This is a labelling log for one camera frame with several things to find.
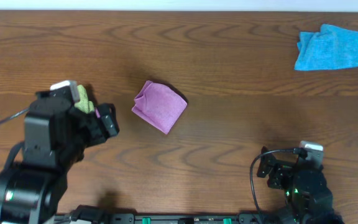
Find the purple microfiber cloth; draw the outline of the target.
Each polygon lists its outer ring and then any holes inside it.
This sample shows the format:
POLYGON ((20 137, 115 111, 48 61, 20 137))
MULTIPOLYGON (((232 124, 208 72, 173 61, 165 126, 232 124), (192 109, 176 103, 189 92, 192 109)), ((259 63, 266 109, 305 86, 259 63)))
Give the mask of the purple microfiber cloth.
POLYGON ((147 80, 134 98, 132 112, 164 134, 168 134, 187 107, 170 87, 147 80))

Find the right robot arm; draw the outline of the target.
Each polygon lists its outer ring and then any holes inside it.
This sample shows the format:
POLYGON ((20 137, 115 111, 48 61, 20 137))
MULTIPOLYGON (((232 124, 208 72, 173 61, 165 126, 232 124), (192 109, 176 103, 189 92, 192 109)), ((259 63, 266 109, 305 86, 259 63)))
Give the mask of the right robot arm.
POLYGON ((260 162, 257 177, 268 177, 267 185, 283 190, 286 205, 264 215, 257 203, 253 177, 250 186, 260 223, 343 224, 333 209, 333 194, 323 174, 323 147, 302 141, 298 147, 269 151, 265 146, 252 161, 260 162))

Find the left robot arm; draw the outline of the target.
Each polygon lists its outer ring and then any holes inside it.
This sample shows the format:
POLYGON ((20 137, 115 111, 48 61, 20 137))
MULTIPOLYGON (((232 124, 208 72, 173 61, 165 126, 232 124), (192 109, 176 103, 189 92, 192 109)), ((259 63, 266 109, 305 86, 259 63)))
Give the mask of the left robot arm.
POLYGON ((87 147, 117 136, 115 107, 75 107, 68 87, 40 91, 24 119, 24 141, 0 172, 0 223, 45 223, 67 190, 67 173, 87 147))

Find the purple folded cloth under green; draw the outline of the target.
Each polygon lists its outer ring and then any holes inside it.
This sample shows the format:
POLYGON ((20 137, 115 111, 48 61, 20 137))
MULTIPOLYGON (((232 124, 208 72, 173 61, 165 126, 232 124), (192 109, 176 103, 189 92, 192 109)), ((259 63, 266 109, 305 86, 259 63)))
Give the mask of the purple folded cloth under green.
POLYGON ((96 117, 99 119, 101 117, 99 110, 97 108, 94 109, 96 117))

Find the blue microfiber cloth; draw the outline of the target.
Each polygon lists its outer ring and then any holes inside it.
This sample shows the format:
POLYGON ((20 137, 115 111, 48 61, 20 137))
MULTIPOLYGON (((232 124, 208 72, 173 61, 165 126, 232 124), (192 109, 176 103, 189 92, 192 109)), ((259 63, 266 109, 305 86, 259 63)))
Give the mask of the blue microfiber cloth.
POLYGON ((299 33, 298 71, 340 70, 358 67, 358 31, 323 24, 318 32, 299 33))

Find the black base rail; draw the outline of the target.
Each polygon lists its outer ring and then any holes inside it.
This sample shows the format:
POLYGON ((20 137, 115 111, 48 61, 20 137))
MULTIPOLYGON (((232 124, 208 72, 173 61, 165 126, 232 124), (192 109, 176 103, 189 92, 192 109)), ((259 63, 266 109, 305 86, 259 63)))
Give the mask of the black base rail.
POLYGON ((98 207, 80 205, 66 214, 55 215, 52 223, 76 224, 251 224, 251 223, 297 223, 283 209, 275 213, 258 215, 255 212, 238 214, 141 214, 141 213, 111 213, 98 207))

